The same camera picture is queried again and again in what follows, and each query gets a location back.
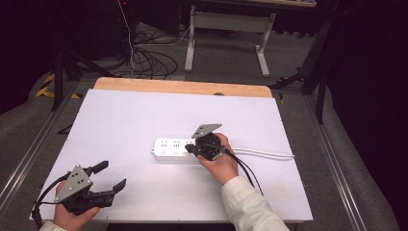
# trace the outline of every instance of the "person's left hand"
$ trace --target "person's left hand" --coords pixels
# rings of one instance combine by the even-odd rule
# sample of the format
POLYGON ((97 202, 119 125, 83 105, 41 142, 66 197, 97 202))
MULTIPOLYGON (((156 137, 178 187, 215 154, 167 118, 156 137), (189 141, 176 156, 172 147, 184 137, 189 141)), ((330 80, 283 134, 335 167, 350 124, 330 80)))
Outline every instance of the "person's left hand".
MULTIPOLYGON (((63 188, 65 181, 57 186, 57 194, 63 188)), ((69 213, 64 205, 55 206, 54 223, 67 231, 80 231, 82 227, 99 212, 98 207, 91 208, 82 215, 76 216, 69 213)))

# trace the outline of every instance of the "gray mounting plate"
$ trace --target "gray mounting plate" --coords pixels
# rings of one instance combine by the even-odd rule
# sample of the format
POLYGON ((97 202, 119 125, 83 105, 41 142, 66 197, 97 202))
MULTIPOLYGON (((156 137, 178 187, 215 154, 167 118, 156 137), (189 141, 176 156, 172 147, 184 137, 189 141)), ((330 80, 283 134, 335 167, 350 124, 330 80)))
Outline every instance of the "gray mounting plate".
POLYGON ((54 202, 61 203, 65 199, 91 184, 92 182, 89 180, 88 175, 84 172, 84 169, 80 165, 76 165, 66 179, 63 188, 55 197, 54 202))
POLYGON ((194 134, 191 136, 192 138, 200 138, 204 137, 205 135, 213 132, 217 128, 221 127, 221 123, 213 123, 213 124, 202 124, 200 125, 194 134))

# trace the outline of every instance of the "gray carpet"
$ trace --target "gray carpet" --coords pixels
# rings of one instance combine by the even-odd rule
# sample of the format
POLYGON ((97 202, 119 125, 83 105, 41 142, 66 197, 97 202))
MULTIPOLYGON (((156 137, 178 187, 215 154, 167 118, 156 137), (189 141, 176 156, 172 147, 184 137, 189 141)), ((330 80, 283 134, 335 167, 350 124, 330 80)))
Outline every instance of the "gray carpet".
MULTIPOLYGON (((202 32, 195 39, 196 50, 191 73, 184 71, 187 52, 187 42, 184 40, 172 46, 144 46, 143 49, 165 53, 178 63, 178 69, 169 77, 170 79, 271 85, 276 83, 279 77, 290 77, 296 74, 296 68, 302 65, 313 42, 313 38, 297 38, 295 35, 272 33, 265 50, 271 76, 263 78, 254 52, 254 45, 258 44, 260 39, 261 36, 257 34, 242 33, 237 38, 227 38, 225 34, 202 32)), ((123 66, 119 70, 129 70, 129 67, 123 66)), ((3 187, 6 186, 10 175, 30 148, 52 107, 52 98, 34 97, 43 80, 44 77, 33 87, 29 101, 0 116, 0 158, 2 160, 0 184, 3 187)), ((85 94, 87 89, 92 88, 93 83, 94 79, 84 78, 76 92, 85 94)), ((298 86, 299 84, 295 83, 293 89, 298 86)), ((278 102, 314 216, 313 221, 298 225, 297 230, 353 230, 327 164, 323 144, 314 123, 315 118, 310 114, 304 97, 287 91, 284 94, 285 103, 278 102)), ((326 99, 324 129, 355 196, 367 230, 397 230, 389 204, 370 178, 331 107, 329 92, 326 99)), ((64 106, 61 115, 50 130, 50 136, 44 141, 36 161, 6 213, 1 217, 0 230, 36 230, 34 223, 28 220, 32 202, 37 199, 38 187, 45 181, 64 144, 66 136, 57 133, 74 121, 82 101, 82 99, 69 99, 64 106)), ((86 230, 105 230, 106 227, 107 224, 90 223, 86 230)), ((135 230, 153 229, 136 227, 135 230)))

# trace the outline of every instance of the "power strip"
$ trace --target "power strip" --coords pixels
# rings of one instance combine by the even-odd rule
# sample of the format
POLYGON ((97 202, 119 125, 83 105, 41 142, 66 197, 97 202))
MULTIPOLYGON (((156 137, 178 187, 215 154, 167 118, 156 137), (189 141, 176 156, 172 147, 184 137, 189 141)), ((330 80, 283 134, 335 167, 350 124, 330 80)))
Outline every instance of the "power strip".
POLYGON ((195 155, 186 150, 187 144, 195 144, 195 139, 156 139, 152 154, 158 161, 198 163, 195 155))

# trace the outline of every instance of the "hand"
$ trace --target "hand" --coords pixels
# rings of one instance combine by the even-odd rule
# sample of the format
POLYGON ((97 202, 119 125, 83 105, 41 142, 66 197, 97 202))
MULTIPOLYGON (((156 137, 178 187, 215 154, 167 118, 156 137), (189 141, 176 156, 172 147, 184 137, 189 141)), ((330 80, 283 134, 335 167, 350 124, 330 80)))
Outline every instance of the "hand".
MULTIPOLYGON (((221 140, 221 145, 224 145, 233 155, 234 151, 228 142, 228 138, 220 133, 216 133, 216 136, 221 140)), ((210 171, 219 184, 224 185, 227 181, 238 176, 238 164, 227 154, 223 154, 213 161, 208 161, 201 155, 197 156, 200 164, 210 171)))
MULTIPOLYGON (((62 181, 57 187, 57 194, 63 188, 65 181, 62 181)), ((90 221, 99 212, 99 208, 94 207, 82 215, 76 216, 69 213, 64 205, 55 206, 54 223, 67 231, 80 231, 82 227, 90 221)))

